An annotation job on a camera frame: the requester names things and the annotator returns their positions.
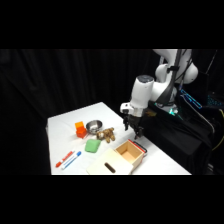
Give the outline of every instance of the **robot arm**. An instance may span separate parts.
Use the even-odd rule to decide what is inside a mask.
[[[143,135],[139,127],[149,101],[161,105],[168,105],[174,101],[177,90],[175,83],[180,85],[193,82],[198,70],[190,61],[192,49],[153,49],[155,53],[164,57],[168,64],[160,65],[156,70],[156,82],[147,75],[138,76],[132,90],[131,102],[121,105],[121,113],[128,116],[124,118],[126,130],[130,125],[136,133],[136,138]]]

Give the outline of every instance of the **small figurine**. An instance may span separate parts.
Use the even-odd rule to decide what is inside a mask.
[[[99,131],[96,133],[96,137],[99,140],[106,139],[107,143],[110,143],[110,139],[112,141],[115,141],[115,136],[114,136],[113,131],[114,131],[114,128],[109,128],[104,131]]]

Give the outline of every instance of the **black background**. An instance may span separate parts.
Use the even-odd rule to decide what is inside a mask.
[[[207,71],[215,52],[194,50],[193,61],[201,72]],[[24,151],[24,157],[34,155],[35,150],[38,154],[41,145],[31,149],[33,137],[28,138],[27,133],[39,135],[38,130],[45,128],[49,117],[98,102],[119,113],[120,104],[130,99],[136,76],[154,76],[159,60],[150,49],[1,49],[2,156],[17,149]],[[220,94],[224,94],[223,62],[224,50],[218,49],[209,71],[209,90]],[[27,166],[31,165],[24,165],[18,173],[25,172]]]

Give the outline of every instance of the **silver bowl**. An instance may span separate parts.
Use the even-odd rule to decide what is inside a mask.
[[[86,129],[90,134],[96,135],[96,133],[101,130],[102,126],[103,123],[101,121],[90,121],[86,125]]]

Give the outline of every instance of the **green sponge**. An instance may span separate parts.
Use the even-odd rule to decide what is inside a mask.
[[[93,139],[89,139],[86,143],[86,148],[85,151],[86,152],[92,152],[92,153],[96,153],[99,146],[100,146],[101,141],[100,140],[93,140]]]

